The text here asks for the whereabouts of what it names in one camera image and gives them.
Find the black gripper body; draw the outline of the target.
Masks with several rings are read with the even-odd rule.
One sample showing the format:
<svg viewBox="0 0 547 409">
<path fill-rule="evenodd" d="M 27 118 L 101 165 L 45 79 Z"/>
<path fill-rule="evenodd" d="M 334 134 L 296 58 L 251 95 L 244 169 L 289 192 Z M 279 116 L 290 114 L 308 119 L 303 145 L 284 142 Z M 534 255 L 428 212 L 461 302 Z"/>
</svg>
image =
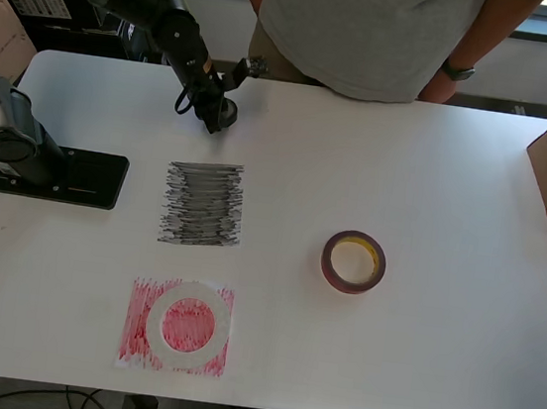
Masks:
<svg viewBox="0 0 547 409">
<path fill-rule="evenodd" d="M 194 74 L 186 72 L 183 75 L 179 105 L 179 114 L 184 114 L 188 110 L 201 106 L 203 104 L 218 105 L 218 91 L 224 87 L 227 91 L 233 89 L 234 79 L 232 75 L 213 75 L 210 74 L 209 84 L 204 84 L 196 80 Z M 230 108 L 220 108 L 221 119 L 227 120 L 230 117 Z"/>
</svg>

